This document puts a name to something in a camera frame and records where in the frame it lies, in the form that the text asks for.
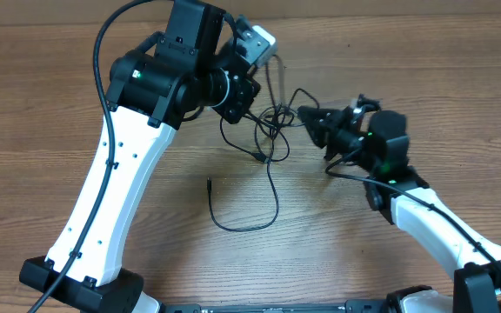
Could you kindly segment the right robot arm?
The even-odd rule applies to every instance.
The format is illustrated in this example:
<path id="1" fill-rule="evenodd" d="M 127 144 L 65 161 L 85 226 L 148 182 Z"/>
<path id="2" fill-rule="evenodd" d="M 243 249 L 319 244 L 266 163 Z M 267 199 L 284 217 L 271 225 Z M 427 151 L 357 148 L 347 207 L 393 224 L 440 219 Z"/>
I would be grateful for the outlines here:
<path id="1" fill-rule="evenodd" d="M 454 214 L 410 166 L 406 117 L 372 104 L 343 110 L 302 106 L 297 111 L 312 142 L 326 150 L 328 176 L 348 163 L 367 201 L 388 223 L 413 237 L 445 270 L 453 293 L 418 285 L 389 293 L 383 312 L 501 312 L 501 246 Z"/>

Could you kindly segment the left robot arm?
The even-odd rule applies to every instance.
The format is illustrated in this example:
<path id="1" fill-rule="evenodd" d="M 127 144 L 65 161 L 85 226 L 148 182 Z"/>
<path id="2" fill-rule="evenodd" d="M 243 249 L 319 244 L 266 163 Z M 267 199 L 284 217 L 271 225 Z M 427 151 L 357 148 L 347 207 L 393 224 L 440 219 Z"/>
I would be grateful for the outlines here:
<path id="1" fill-rule="evenodd" d="M 150 176 L 184 122 L 211 108 L 237 123 L 277 39 L 244 17 L 201 1 L 176 1 L 167 27 L 119 57 L 98 86 L 104 124 L 76 205 L 21 283 L 82 312 L 159 312 L 143 278 L 123 266 L 125 241 Z"/>

